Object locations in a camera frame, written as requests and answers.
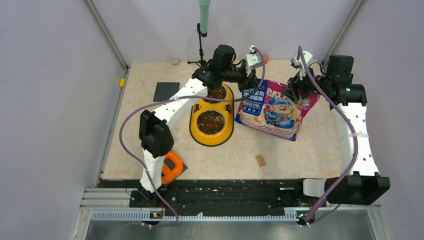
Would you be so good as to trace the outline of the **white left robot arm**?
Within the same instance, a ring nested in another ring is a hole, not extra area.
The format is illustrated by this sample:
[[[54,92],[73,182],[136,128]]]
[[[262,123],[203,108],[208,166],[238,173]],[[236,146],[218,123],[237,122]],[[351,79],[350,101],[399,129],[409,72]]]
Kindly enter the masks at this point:
[[[255,69],[265,66],[263,54],[252,45],[241,66],[233,63],[234,55],[233,47],[219,45],[212,59],[196,69],[176,94],[156,109],[141,113],[139,138],[145,167],[140,184],[146,191],[152,193],[161,186],[165,155],[175,142],[171,130],[198,100],[206,99],[223,82],[237,83],[242,91],[258,87]]]

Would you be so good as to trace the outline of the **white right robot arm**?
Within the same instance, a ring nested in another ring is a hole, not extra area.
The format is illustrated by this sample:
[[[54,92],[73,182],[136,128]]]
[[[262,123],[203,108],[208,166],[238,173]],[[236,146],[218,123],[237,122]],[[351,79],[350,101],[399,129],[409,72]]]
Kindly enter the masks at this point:
[[[366,121],[367,95],[363,85],[353,83],[354,58],[331,55],[323,75],[314,75],[309,67],[312,54],[307,51],[296,53],[290,62],[298,73],[288,80],[283,94],[296,103],[313,94],[324,97],[335,119],[341,147],[340,176],[306,178],[303,194],[331,204],[373,204],[391,183],[380,175],[373,159]]]

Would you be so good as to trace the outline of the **pink blue pet food bag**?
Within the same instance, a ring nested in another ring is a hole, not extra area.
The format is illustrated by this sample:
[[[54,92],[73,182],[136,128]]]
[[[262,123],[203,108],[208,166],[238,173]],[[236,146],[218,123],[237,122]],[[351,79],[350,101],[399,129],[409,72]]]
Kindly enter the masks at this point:
[[[286,85],[263,80],[261,87],[238,108],[235,121],[241,125],[295,141],[303,119],[320,96],[311,93],[305,99],[294,102],[283,95]]]

